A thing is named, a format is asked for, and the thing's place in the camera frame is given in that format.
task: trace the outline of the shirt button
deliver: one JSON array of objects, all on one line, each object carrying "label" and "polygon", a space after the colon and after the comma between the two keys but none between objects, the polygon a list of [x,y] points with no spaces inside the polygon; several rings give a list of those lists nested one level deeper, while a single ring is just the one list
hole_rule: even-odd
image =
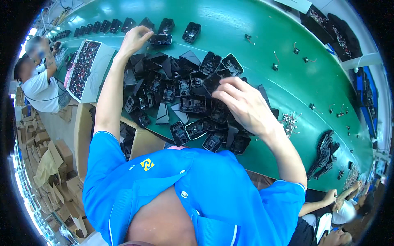
[{"label": "shirt button", "polygon": [[181,195],[183,198],[186,198],[186,197],[188,196],[188,194],[187,194],[186,192],[184,192],[184,191],[182,191],[182,192],[180,193],[180,195]]}]

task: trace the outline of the green table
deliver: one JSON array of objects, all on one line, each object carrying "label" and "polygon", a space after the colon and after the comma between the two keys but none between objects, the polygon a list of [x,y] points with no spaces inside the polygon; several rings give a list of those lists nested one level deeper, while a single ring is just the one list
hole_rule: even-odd
[{"label": "green table", "polygon": [[[96,0],[78,9],[66,18],[60,25],[60,32],[70,29],[69,38],[60,40],[68,52],[77,50],[82,40],[100,41],[115,49],[119,49],[124,33],[99,33],[74,38],[75,28],[95,21],[117,18],[124,21],[126,17],[133,18],[138,23],[149,17],[156,29],[163,18],[172,18],[175,28],[172,45],[152,50],[164,52],[178,57],[192,50],[200,60],[208,51],[222,57],[234,54],[244,68],[242,76],[248,78],[251,85],[263,84],[273,108],[282,113],[303,113],[297,123],[300,134],[290,138],[299,152],[306,170],[316,158],[316,146],[321,134],[329,129],[335,130],[334,140],[341,144],[335,153],[338,158],[334,168],[319,180],[313,179],[308,188],[327,191],[328,189],[342,190],[349,172],[347,165],[353,161],[360,166],[361,173],[367,175],[373,161],[372,144],[366,126],[360,124],[355,108],[355,92],[335,58],[325,50],[304,27],[278,10],[259,1],[253,0],[199,0],[199,1],[130,1]],[[182,34],[187,24],[196,22],[202,25],[200,36],[190,45],[182,40]],[[244,37],[252,36],[250,44]],[[293,53],[293,43],[297,42],[299,55]],[[273,54],[280,60],[279,71],[272,70],[272,63],[277,63]],[[317,58],[316,62],[304,63],[303,57]],[[64,79],[65,69],[61,68],[58,77]],[[309,105],[313,103],[316,110]],[[329,114],[329,105],[334,104],[334,111]],[[337,118],[341,105],[349,113]],[[170,124],[178,121],[177,116],[170,111]],[[123,111],[122,115],[130,118]],[[172,139],[168,126],[156,126],[156,114],[150,113],[152,124],[148,127],[165,137]],[[201,148],[206,136],[190,141],[190,147]],[[243,155],[237,156],[239,162],[248,170],[279,178],[275,159],[262,141],[252,137],[249,147]],[[337,180],[339,170],[345,170],[344,177]]]}]

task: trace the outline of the blue polo shirt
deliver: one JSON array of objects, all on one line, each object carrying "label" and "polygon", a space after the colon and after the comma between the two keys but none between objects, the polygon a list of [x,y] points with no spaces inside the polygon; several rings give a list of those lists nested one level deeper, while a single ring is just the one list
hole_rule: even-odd
[{"label": "blue polo shirt", "polygon": [[167,149],[126,161],[113,135],[93,136],[83,202],[109,245],[123,243],[138,210],[172,185],[200,246],[286,246],[305,200],[303,185],[283,180],[258,191],[229,151]]}]

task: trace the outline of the gray floor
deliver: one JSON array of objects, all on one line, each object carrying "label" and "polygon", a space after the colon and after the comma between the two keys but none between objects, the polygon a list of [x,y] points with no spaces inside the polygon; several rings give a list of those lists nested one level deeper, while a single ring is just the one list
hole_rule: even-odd
[{"label": "gray floor", "polygon": [[[70,122],[65,122],[56,114],[39,112],[41,121],[43,122],[49,137],[56,142],[59,139],[63,139],[67,146],[70,148],[73,155],[74,152],[74,128],[76,118],[76,107],[72,107],[72,116]],[[74,171],[77,172],[75,157],[73,160]]]}]

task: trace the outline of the yellow logo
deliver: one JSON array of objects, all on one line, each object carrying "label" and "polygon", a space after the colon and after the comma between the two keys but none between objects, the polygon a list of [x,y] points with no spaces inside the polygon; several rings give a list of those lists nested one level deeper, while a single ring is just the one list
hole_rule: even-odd
[{"label": "yellow logo", "polygon": [[143,167],[145,171],[151,169],[154,166],[153,162],[151,162],[151,159],[149,159],[149,158],[142,161],[140,164],[141,164],[141,167]]}]

